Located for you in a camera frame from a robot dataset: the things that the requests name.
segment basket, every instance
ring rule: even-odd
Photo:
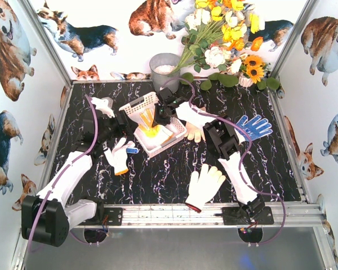
[[[120,107],[119,111],[124,110],[131,120],[139,124],[141,123],[140,114],[143,113],[145,109],[155,109],[154,104],[156,103],[158,103],[158,97],[156,93],[150,92]],[[145,134],[139,130],[139,128],[134,131],[135,138],[142,145],[149,158],[158,155],[164,150],[172,147],[174,144],[180,142],[184,138],[186,128],[178,118],[170,117],[170,124],[166,125],[165,127],[173,132],[173,137],[154,148],[150,146],[150,139],[146,137]]]

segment cable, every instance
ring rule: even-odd
[[[97,117],[96,117],[96,113],[95,113],[95,108],[93,106],[93,104],[91,103],[91,97],[89,97],[87,94],[85,95],[85,98],[87,99],[87,101],[89,102],[90,105],[90,109],[92,111],[93,117],[94,117],[94,125],[95,125],[95,133],[94,133],[94,139],[92,140],[91,146],[89,147],[88,150],[86,150],[84,153],[82,153],[81,155],[79,155],[77,158],[75,158],[71,164],[68,164],[57,176],[57,178],[55,179],[54,183],[52,184],[52,189],[54,189],[55,185],[57,184],[57,182],[59,181],[60,177],[64,174],[64,172],[74,164],[74,162],[76,162],[78,159],[80,159],[81,157],[87,155],[95,146],[96,143],[96,139],[97,139],[97,133],[98,133],[98,126],[97,126]],[[34,232],[35,229],[38,225],[39,222],[39,218],[43,212],[43,208],[45,206],[45,203],[47,202],[47,199],[49,198],[50,194],[52,193],[52,190],[49,190],[45,196],[45,198],[43,199],[43,201],[41,202],[41,205],[39,207],[38,213],[36,214],[32,229],[30,231],[30,235],[29,235],[29,240],[28,240],[28,250],[29,252],[33,252],[31,250],[32,247],[32,242],[33,242],[33,237],[34,237]]]
[[[194,96],[195,96],[195,88],[194,88],[194,85],[193,85],[190,81],[188,81],[188,80],[186,80],[186,79],[183,79],[183,78],[174,77],[174,78],[171,78],[171,79],[167,80],[167,81],[163,84],[163,86],[162,86],[161,88],[164,88],[164,86],[165,86],[168,82],[171,82],[172,80],[182,80],[182,81],[184,81],[184,82],[186,82],[186,83],[188,83],[188,84],[190,85],[190,87],[192,88],[192,96],[190,97],[190,99],[189,99],[188,102],[189,102],[190,108],[191,108],[193,111],[195,111],[195,112],[196,112],[197,114],[199,114],[199,115],[202,115],[202,116],[211,116],[211,117],[213,117],[213,118],[215,118],[215,119],[217,119],[217,120],[220,120],[220,121],[222,121],[222,122],[225,122],[225,123],[231,125],[232,127],[234,127],[235,129],[239,130],[242,134],[245,135],[245,137],[247,137],[247,139],[248,139],[248,147],[246,148],[244,154],[241,156],[241,159],[240,159],[240,161],[239,161],[239,167],[238,167],[239,173],[240,173],[240,175],[241,175],[241,177],[242,177],[243,182],[247,185],[247,187],[249,187],[251,190],[255,191],[257,194],[261,194],[261,195],[264,195],[264,196],[270,196],[270,197],[272,197],[272,196],[276,197],[276,198],[281,202],[282,207],[283,207],[283,221],[282,221],[281,227],[279,228],[278,232],[277,232],[271,239],[266,240],[266,241],[264,241],[264,242],[261,242],[261,245],[263,245],[263,244],[268,244],[268,243],[272,242],[274,239],[276,239],[276,238],[278,237],[278,235],[279,235],[279,234],[282,232],[282,230],[283,230],[284,224],[285,224],[285,222],[286,222],[286,214],[287,214],[287,213],[286,213],[286,206],[285,206],[285,204],[284,204],[283,199],[282,199],[281,197],[279,197],[277,194],[274,194],[274,193],[266,193],[266,192],[259,191],[259,190],[255,189],[255,188],[253,188],[252,186],[250,186],[250,185],[247,183],[247,181],[245,180],[245,178],[244,178],[244,176],[243,176],[241,170],[242,170],[243,159],[244,159],[244,157],[247,155],[247,153],[249,152],[250,148],[252,147],[252,139],[250,138],[249,134],[248,134],[245,130],[243,130],[242,128],[240,128],[239,126],[237,126],[236,124],[234,124],[234,123],[232,123],[232,122],[230,122],[230,121],[228,121],[228,120],[226,120],[226,119],[224,119],[224,118],[222,118],[222,117],[220,117],[220,116],[217,116],[217,115],[214,115],[214,114],[210,114],[210,113],[208,113],[208,112],[203,112],[203,111],[201,111],[201,110],[197,110],[197,109],[194,107],[194,105],[192,104],[192,100],[193,100],[193,98],[194,98]]]

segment flower bouquet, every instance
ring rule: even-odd
[[[219,73],[202,83],[203,90],[210,89],[211,80],[219,80],[226,87],[263,81],[268,64],[259,56],[241,53],[244,48],[258,51],[263,43],[263,37],[248,42],[249,32],[255,34],[265,28],[254,5],[243,0],[196,0],[194,13],[185,18],[185,27],[188,35],[181,40],[185,47],[173,72],[192,65],[198,73],[218,69]],[[183,78],[192,77],[183,74]]]

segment white wall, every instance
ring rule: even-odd
[[[115,56],[110,55],[109,47],[102,46],[91,52],[84,53],[84,61],[78,62],[77,58],[72,57],[72,53],[60,48],[52,38],[52,35],[46,31],[54,47],[62,59],[68,73],[73,80],[76,75],[72,72],[71,66],[81,70],[88,70],[93,64],[97,66],[101,80],[112,80],[110,76],[112,71],[119,73],[141,72],[150,73],[149,60],[156,54],[162,52],[181,55],[184,46],[181,44],[181,37],[186,35],[186,31],[181,29],[176,34],[176,39],[169,40],[163,32],[155,33],[152,37],[134,36],[130,33],[128,22],[132,12],[134,12],[144,0],[129,0],[123,4],[121,1],[101,1],[92,0],[90,4],[77,0],[47,0],[47,4],[52,11],[64,11],[68,17],[66,21],[75,27],[90,27],[97,25],[109,25],[119,30],[119,49]],[[188,6],[193,4],[194,0],[182,0],[180,5]],[[266,21],[289,20],[295,23],[306,0],[253,0],[258,13]],[[32,0],[35,9],[43,7],[44,0]],[[246,51],[260,55],[266,62],[274,66],[284,44],[275,52],[269,52],[273,42],[267,42],[262,45],[258,52]],[[184,69],[183,72],[191,72],[195,76],[207,76],[217,70],[202,70],[197,74],[193,68]]]
[[[32,57],[30,64],[35,68],[35,74],[33,77],[26,75],[25,88],[18,101],[13,102],[6,97],[0,84],[0,113],[7,110],[14,116],[24,139],[22,145],[11,139],[7,176],[14,189],[12,192],[7,190],[5,195],[0,192],[0,270],[10,267],[21,227],[21,212],[11,209],[23,193],[21,174],[28,176],[36,185],[39,184],[44,165],[35,166],[34,158],[41,147],[50,114],[58,120],[60,95],[65,84],[20,5],[14,0],[9,3],[18,16],[31,47],[37,49],[37,55]]]
[[[338,0],[321,0],[308,22],[324,16],[338,19]],[[312,203],[319,194],[324,197],[338,253],[338,163],[332,155],[322,156],[320,152],[325,148],[323,141],[328,141],[328,126],[338,114],[338,70],[329,75],[328,85],[324,86],[322,72],[316,69],[314,76],[309,73],[311,62],[312,58],[304,53],[299,38],[280,72],[286,91],[281,105],[293,125],[300,149],[304,151],[312,142],[314,163],[324,169],[322,175],[305,180],[304,184],[308,187]]]

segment glove cuff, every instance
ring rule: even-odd
[[[119,176],[121,174],[125,174],[129,171],[128,167],[126,167],[126,164],[123,164],[121,166],[115,166],[114,167],[114,173],[116,176]]]
[[[201,198],[188,196],[188,198],[185,201],[185,204],[192,208],[197,213],[200,213],[204,207],[205,202],[201,200]]]

